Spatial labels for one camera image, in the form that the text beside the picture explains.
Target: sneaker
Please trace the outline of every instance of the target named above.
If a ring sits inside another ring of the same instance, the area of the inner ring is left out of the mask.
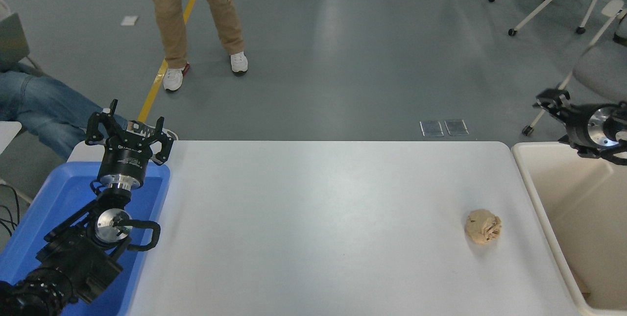
[[[163,76],[163,88],[166,91],[176,91],[183,84],[183,77],[190,69],[190,64],[186,64],[184,68],[168,69],[166,75]]]
[[[155,130],[156,129],[153,126],[144,124],[143,122],[138,122],[136,120],[131,120],[130,124],[131,124],[132,128],[130,130],[127,130],[128,132],[132,132],[132,133],[135,133],[137,135],[141,135],[143,137],[150,137],[150,136],[155,134]],[[164,132],[170,138],[174,138],[175,140],[179,139],[179,135],[177,135],[172,130],[168,130],[168,129],[164,128],[161,131]]]
[[[248,71],[248,59],[244,52],[238,52],[231,55],[231,70],[234,73],[244,73]]]

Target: black cable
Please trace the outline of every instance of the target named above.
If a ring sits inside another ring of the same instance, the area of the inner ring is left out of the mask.
[[[104,185],[100,185],[98,187],[94,186],[94,183],[98,182],[98,179],[94,179],[92,180],[92,182],[89,183],[89,187],[92,188],[92,191],[94,192],[94,194],[96,194],[96,196],[100,195],[102,193],[101,188],[105,187]]]
[[[9,209],[9,207],[7,207],[7,206],[5,206],[3,204],[0,204],[0,208],[6,209],[7,213],[9,214],[9,219],[11,220],[11,224],[12,225],[17,225],[17,224],[15,224],[15,220],[13,220],[13,214],[11,214],[11,210]]]
[[[13,236],[13,234],[11,233],[11,229],[9,229],[9,227],[7,227],[6,224],[4,224],[3,222],[0,222],[0,224],[2,224],[2,226],[6,229],[6,231],[9,232],[9,237]]]
[[[0,222],[9,223],[11,225],[11,228],[13,228],[13,231],[15,231],[16,227],[18,227],[18,225],[15,224],[15,222],[11,222],[10,220],[6,220],[3,218],[0,218]]]
[[[13,189],[13,187],[8,186],[6,184],[0,184],[0,186],[5,186],[8,187],[9,189],[11,189],[11,191],[13,191],[13,197],[15,197],[15,207],[18,211],[18,224],[20,224],[20,200],[18,200],[18,192],[15,191],[15,189]]]

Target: jeans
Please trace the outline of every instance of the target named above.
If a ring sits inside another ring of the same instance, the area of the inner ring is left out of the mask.
[[[74,146],[85,141],[89,117],[102,109],[61,81],[31,75],[26,66],[0,73],[0,121],[21,122],[65,160]],[[127,120],[114,118],[126,129]]]

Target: khaki pants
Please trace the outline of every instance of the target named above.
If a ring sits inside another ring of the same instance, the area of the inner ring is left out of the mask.
[[[161,41],[170,68],[182,68],[187,62],[187,38],[181,0],[152,0],[161,31]],[[233,0],[207,0],[217,35],[229,55],[244,50],[240,18]]]

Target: chair caster wheel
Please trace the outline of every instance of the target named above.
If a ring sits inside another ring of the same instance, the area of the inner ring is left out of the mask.
[[[524,129],[522,129],[522,134],[529,137],[533,133],[533,127],[527,125]]]

